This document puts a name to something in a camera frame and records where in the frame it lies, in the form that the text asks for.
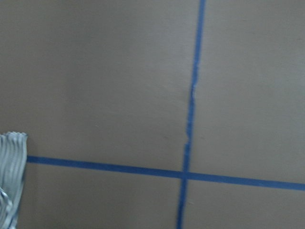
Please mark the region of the navy white striped polo shirt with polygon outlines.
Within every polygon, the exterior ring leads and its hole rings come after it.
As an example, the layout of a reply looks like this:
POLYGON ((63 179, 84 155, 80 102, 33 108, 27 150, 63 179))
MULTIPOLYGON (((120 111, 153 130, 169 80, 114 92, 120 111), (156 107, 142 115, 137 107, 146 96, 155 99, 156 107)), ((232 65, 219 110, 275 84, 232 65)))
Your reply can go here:
POLYGON ((0 227, 15 229, 27 162, 26 133, 0 135, 0 227))

